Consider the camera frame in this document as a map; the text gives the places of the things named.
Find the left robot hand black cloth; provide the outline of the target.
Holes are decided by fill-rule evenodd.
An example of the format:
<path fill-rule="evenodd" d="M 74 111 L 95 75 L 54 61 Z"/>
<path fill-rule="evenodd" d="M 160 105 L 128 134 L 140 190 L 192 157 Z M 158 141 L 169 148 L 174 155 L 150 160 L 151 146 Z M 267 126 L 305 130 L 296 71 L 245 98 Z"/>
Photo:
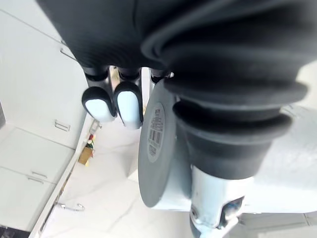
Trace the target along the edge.
<path fill-rule="evenodd" d="M 144 204 L 222 238 L 317 58 L 314 0 L 40 0 L 85 74 L 86 112 L 140 129 Z"/>

